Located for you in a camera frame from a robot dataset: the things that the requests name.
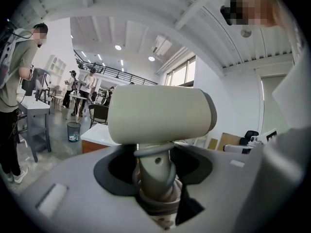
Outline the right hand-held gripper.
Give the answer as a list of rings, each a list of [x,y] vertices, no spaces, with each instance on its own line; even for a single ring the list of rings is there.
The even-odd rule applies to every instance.
[[[232,152],[232,153],[241,153],[241,154],[249,154],[251,149],[259,146],[267,144],[272,138],[277,136],[276,129],[272,129],[263,134],[256,133],[254,131],[248,131],[245,134],[245,137],[242,137],[239,141],[238,145],[226,144],[223,146],[224,152]]]

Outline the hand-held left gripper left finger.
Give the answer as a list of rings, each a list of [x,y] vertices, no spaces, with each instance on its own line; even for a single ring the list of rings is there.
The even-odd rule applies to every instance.
[[[45,233],[153,233],[132,184],[134,145],[117,145],[68,158],[18,198]]]

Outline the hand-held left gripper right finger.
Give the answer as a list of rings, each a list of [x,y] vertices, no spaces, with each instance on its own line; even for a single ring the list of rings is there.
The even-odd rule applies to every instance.
[[[255,233],[261,219],[248,198],[263,156],[205,150],[176,143],[171,157],[181,181],[181,201],[174,233]]]

